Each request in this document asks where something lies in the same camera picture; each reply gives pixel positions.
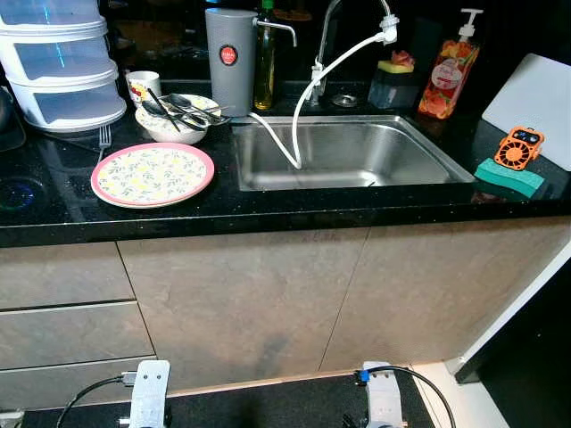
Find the pink rimmed floral plate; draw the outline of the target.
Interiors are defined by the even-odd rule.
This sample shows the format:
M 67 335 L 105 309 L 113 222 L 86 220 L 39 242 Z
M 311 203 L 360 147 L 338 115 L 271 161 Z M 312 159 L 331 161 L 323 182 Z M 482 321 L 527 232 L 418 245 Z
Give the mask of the pink rimmed floral plate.
M 123 148 L 98 162 L 89 179 L 94 195 L 123 208 L 148 209 L 183 202 L 215 177 L 215 163 L 200 148 L 149 143 Z

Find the green sponge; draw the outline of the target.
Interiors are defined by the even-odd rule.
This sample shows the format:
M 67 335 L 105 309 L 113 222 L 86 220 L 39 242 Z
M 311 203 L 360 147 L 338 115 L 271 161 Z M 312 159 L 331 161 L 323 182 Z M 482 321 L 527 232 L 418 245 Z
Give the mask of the green sponge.
M 475 177 L 482 182 L 501 186 L 532 197 L 545 184 L 545 179 L 527 170 L 514 170 L 501 166 L 496 160 L 484 159 L 475 171 Z

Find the orange mini fan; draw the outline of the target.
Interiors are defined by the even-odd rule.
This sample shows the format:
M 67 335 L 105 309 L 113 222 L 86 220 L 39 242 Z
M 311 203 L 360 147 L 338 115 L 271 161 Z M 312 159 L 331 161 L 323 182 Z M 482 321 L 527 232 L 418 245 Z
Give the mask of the orange mini fan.
M 542 154 L 542 143 L 545 135 L 528 127 L 514 127 L 499 143 L 493 160 L 499 166 L 521 171 L 526 164 Z

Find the white cutting board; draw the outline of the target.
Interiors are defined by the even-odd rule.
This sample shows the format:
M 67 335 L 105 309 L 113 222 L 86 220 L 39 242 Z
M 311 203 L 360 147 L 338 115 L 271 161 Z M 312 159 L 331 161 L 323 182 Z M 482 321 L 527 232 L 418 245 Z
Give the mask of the white cutting board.
M 571 169 L 571 66 L 530 53 L 483 111 L 502 131 L 525 127 L 542 132 L 542 156 Z

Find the beige cabinet door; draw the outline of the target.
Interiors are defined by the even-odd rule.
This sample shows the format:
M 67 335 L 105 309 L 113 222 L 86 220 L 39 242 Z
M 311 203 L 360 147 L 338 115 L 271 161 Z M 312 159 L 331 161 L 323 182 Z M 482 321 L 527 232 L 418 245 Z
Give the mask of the beige cabinet door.
M 568 237 L 567 217 L 372 228 L 322 370 L 459 358 Z
M 173 391 L 319 370 L 367 229 L 119 242 Z

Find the peach dish soap bottle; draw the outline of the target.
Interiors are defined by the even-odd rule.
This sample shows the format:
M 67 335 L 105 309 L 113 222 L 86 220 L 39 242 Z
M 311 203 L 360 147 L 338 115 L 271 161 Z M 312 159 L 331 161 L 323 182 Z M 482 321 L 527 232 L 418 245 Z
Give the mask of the peach dish soap bottle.
M 446 39 L 437 54 L 423 97 L 418 103 L 419 114 L 436 119 L 448 119 L 456 107 L 459 95 L 474 62 L 480 53 L 480 45 L 470 41 L 475 33 L 474 20 L 483 11 L 465 8 L 469 13 L 468 23 L 460 26 L 458 36 Z

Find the stainless steel sink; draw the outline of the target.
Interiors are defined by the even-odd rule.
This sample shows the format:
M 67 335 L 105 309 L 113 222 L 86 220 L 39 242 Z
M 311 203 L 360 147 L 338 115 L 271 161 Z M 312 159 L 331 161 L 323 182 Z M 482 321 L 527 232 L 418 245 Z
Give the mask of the stainless steel sink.
M 244 191 L 284 191 L 371 186 L 472 183 L 474 177 L 449 158 L 410 119 L 397 115 L 300 117 L 301 169 L 272 139 L 290 145 L 290 119 L 232 119 L 232 136 Z

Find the dark sponge holder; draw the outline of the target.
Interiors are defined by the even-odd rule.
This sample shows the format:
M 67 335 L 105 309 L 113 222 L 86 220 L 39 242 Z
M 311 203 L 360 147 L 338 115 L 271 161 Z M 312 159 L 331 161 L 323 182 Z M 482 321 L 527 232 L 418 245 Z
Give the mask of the dark sponge holder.
M 377 109 L 411 109 L 420 93 L 421 83 L 423 81 L 415 70 L 409 74 L 376 70 L 367 99 Z

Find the pink scrub pad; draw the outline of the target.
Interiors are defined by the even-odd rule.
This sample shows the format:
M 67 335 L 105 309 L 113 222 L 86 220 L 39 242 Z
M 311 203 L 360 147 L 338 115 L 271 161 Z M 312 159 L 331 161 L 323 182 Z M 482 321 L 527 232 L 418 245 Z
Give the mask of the pink scrub pad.
M 389 65 L 393 69 L 393 73 L 411 73 L 415 69 L 415 58 L 410 53 L 400 50 L 400 52 L 392 52 L 389 58 Z

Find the yellow sponge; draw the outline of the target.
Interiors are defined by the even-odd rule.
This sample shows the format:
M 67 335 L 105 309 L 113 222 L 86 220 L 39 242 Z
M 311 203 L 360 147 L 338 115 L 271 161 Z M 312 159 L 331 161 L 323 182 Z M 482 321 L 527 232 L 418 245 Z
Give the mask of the yellow sponge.
M 377 69 L 389 74 L 409 74 L 415 70 L 413 62 L 379 61 Z

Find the chrome sink faucet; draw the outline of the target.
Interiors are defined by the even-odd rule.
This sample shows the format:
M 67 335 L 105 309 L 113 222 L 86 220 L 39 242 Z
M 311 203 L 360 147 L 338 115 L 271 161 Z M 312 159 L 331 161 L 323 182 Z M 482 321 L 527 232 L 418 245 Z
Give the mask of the chrome sink faucet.
M 317 54 L 315 54 L 313 64 L 310 68 L 310 82 L 303 90 L 302 99 L 307 103 L 319 103 L 319 98 L 325 93 L 327 88 L 327 79 L 329 75 L 339 68 L 343 62 L 358 53 L 360 49 L 369 45 L 390 45 L 397 40 L 397 24 L 400 18 L 393 12 L 392 6 L 388 0 L 376 0 L 380 11 L 378 29 L 370 36 L 360 42 L 356 42 L 345 53 L 340 53 L 334 60 L 327 62 L 327 54 L 332 53 L 332 21 L 335 13 L 342 7 L 342 3 L 346 0 L 330 0 L 327 5 L 325 16 L 322 17 L 321 29 L 319 30 L 319 43 Z

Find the olive oil glass bottle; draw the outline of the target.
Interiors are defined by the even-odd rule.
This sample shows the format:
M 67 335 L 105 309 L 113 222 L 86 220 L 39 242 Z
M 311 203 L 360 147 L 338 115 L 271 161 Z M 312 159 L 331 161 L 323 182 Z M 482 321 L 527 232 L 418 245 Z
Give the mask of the olive oil glass bottle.
M 274 29 L 256 25 L 257 62 L 254 65 L 253 107 L 256 110 L 272 109 L 274 90 L 275 40 Z

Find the grey water filter canister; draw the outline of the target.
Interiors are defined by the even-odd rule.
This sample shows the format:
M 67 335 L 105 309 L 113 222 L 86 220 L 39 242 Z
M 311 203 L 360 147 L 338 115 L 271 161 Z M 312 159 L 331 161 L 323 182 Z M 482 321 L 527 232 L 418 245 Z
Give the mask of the grey water filter canister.
M 211 99 L 223 106 L 225 117 L 243 118 L 252 111 L 256 29 L 281 29 L 297 44 L 291 26 L 269 23 L 252 11 L 204 9 L 207 54 L 211 65 Z

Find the steel spoon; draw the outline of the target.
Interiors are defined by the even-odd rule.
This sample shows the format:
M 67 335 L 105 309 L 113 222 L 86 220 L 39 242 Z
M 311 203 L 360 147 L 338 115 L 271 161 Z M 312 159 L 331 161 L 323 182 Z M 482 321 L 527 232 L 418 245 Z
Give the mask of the steel spoon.
M 175 131 L 205 131 L 211 126 L 207 119 L 196 117 L 189 111 L 179 110 L 176 106 L 168 107 L 166 103 L 161 103 L 158 99 L 142 101 L 142 106 L 148 114 L 169 122 Z
M 196 111 L 196 113 L 204 115 L 204 117 L 207 117 L 207 121 L 211 123 L 211 125 L 225 125 L 225 123 L 231 121 L 230 118 L 220 117 L 216 111 L 200 109 L 200 107 L 194 105 L 191 99 L 180 96 L 179 94 L 168 95 L 166 96 L 166 99 L 169 103 L 172 103 L 172 105 L 180 107 L 180 109 L 191 109 L 192 111 Z

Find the white floral bowl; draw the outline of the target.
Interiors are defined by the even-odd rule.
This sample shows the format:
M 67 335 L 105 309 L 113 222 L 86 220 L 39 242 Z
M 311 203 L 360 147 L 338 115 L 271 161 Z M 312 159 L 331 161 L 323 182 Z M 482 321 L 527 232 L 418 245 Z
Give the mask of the white floral bowl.
M 219 117 L 221 111 L 223 111 L 223 107 L 219 107 L 211 98 L 196 95 L 182 95 L 182 97 L 188 99 L 196 109 L 205 110 L 209 114 L 215 115 L 215 117 Z M 194 130 L 185 126 L 184 123 L 179 122 L 178 129 L 176 129 L 171 125 L 170 121 L 162 117 L 162 115 L 154 117 L 154 115 L 151 115 L 144 109 L 135 111 L 134 117 L 138 125 L 142 127 L 155 142 L 160 143 L 194 145 L 205 138 L 209 127 L 208 125 L 204 127 L 203 130 Z

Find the black chopstick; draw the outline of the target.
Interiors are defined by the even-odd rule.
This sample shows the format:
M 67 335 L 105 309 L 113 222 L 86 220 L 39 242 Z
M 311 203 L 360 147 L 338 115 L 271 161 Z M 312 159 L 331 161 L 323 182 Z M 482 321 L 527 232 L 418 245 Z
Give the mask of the black chopstick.
M 180 127 L 177 125 L 175 118 L 171 117 L 169 112 L 166 110 L 166 106 L 164 106 L 163 103 L 159 101 L 158 96 L 156 96 L 154 90 L 147 88 L 146 91 L 148 93 L 148 99 L 147 101 L 142 101 L 144 110 L 147 110 L 148 114 L 154 115 L 154 117 L 166 118 L 168 122 L 171 123 L 171 126 L 174 126 L 177 132 L 182 131 L 182 129 L 180 129 Z

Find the white printed mug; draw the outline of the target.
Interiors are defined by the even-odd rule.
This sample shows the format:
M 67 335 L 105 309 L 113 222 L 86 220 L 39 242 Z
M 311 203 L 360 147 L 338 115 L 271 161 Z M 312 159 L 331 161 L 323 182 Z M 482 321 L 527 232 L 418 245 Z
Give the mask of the white printed mug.
M 156 96 L 163 95 L 160 74 L 154 72 L 154 70 L 132 70 L 125 74 L 125 79 L 131 102 L 137 107 L 142 106 L 142 101 L 147 101 L 147 88 L 153 89 Z

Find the white tiered food container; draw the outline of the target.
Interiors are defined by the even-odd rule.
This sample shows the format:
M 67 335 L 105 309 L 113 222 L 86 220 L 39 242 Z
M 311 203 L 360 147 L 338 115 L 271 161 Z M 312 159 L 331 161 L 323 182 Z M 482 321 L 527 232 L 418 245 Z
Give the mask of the white tiered food container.
M 80 132 L 126 113 L 107 32 L 97 0 L 0 0 L 0 66 L 30 126 Z

